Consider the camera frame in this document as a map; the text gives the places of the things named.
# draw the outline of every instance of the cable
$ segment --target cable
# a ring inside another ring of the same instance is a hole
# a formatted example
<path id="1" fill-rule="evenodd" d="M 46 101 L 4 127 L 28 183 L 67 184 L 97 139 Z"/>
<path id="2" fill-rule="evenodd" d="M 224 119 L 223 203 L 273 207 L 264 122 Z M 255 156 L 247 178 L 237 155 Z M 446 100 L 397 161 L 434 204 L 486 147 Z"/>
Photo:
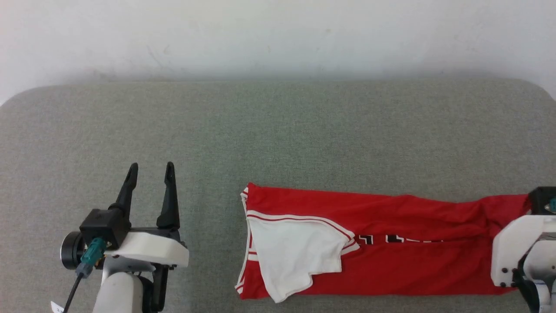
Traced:
<path id="1" fill-rule="evenodd" d="M 75 295 L 75 291 L 77 290 L 77 286 L 79 286 L 79 282 L 81 282 L 82 278 L 83 278 L 83 273 L 79 273 L 77 275 L 77 279 L 75 279 L 75 283 L 73 284 L 73 287 L 71 288 L 71 291 L 69 292 L 68 301 L 66 302 L 66 307 L 64 307 L 64 312 L 63 313 L 68 313 L 68 310 L 70 309 L 71 301 L 73 300 L 73 296 Z"/>

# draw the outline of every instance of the white trim stripe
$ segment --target white trim stripe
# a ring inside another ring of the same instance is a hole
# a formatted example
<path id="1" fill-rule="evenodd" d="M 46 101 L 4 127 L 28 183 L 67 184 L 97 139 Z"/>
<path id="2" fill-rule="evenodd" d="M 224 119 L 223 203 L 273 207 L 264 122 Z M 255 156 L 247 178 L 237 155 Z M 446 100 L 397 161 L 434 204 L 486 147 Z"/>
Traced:
<path id="1" fill-rule="evenodd" d="M 247 255 L 247 259 L 248 259 L 249 261 L 257 261 L 257 262 L 258 262 L 258 261 L 259 261 L 259 256 L 258 256 L 258 255 L 249 254 L 249 255 Z"/>
<path id="2" fill-rule="evenodd" d="M 265 220 L 267 222 L 280 222 L 281 220 L 284 220 L 284 219 L 289 219 L 289 220 L 293 219 L 293 220 L 298 220 L 299 222 L 303 222 L 304 220 L 306 220 L 307 222 L 311 222 L 311 221 L 321 222 L 323 224 L 328 224 L 329 226 L 332 226 L 332 227 L 336 228 L 336 230 L 338 230 L 339 232 L 348 236 L 349 239 L 353 239 L 353 237 L 355 237 L 355 234 L 352 231 L 347 230 L 346 228 L 339 225 L 338 223 L 336 223 L 336 222 L 334 222 L 330 219 L 324 218 L 324 217 L 300 216 L 300 215 L 292 215 L 292 214 L 268 215 L 268 214 L 264 214 L 264 213 L 261 213 L 261 212 L 257 212 L 255 210 L 248 210 L 247 211 L 247 219 L 251 219 L 251 218 L 258 218 L 258 219 L 261 219 L 263 222 Z"/>
<path id="3" fill-rule="evenodd" d="M 241 196 L 241 203 L 243 203 L 243 205 L 244 205 L 245 215 L 247 215 L 247 203 L 245 202 L 246 197 Z M 248 220 L 245 220 L 245 222 L 247 222 L 247 243 L 245 244 L 244 264 L 241 267 L 240 277 L 237 279 L 237 285 L 240 285 L 242 280 L 244 279 L 245 266 L 247 265 L 247 258 L 249 256 L 249 242 L 250 242 L 250 239 L 251 239 L 251 227 L 249 226 L 249 221 Z"/>
<path id="4" fill-rule="evenodd" d="M 342 252 L 340 253 L 340 255 L 345 255 L 347 253 L 359 250 L 360 246 L 357 243 L 354 243 L 352 246 L 346 247 L 342 250 Z"/>

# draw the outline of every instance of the white fabric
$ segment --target white fabric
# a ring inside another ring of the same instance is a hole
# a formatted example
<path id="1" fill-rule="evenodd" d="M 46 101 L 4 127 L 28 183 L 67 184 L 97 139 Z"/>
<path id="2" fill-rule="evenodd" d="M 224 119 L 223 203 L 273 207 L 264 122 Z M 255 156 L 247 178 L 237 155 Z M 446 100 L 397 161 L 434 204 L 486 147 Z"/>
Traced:
<path id="1" fill-rule="evenodd" d="M 311 287 L 311 275 L 341 272 L 340 255 L 349 238 L 334 227 L 255 217 L 248 223 L 266 291 L 276 303 Z"/>

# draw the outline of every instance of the label tag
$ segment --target label tag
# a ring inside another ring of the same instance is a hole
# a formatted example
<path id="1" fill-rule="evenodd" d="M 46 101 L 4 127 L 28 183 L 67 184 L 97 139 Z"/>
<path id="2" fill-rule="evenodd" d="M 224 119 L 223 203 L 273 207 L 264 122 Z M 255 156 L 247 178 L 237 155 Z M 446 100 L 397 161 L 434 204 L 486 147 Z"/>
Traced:
<path id="1" fill-rule="evenodd" d="M 64 313 L 64 308 L 55 304 L 54 301 L 50 301 L 50 307 L 54 313 Z"/>

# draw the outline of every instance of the folded garment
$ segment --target folded garment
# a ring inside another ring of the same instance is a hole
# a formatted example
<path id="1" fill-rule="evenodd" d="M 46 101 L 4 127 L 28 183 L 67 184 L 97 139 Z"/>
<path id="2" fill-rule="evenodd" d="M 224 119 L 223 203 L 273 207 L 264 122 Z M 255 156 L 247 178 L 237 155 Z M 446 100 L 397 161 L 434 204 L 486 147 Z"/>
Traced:
<path id="1" fill-rule="evenodd" d="M 527 195 L 450 203 L 250 183 L 241 299 L 293 294 L 497 295 L 492 241 Z"/>

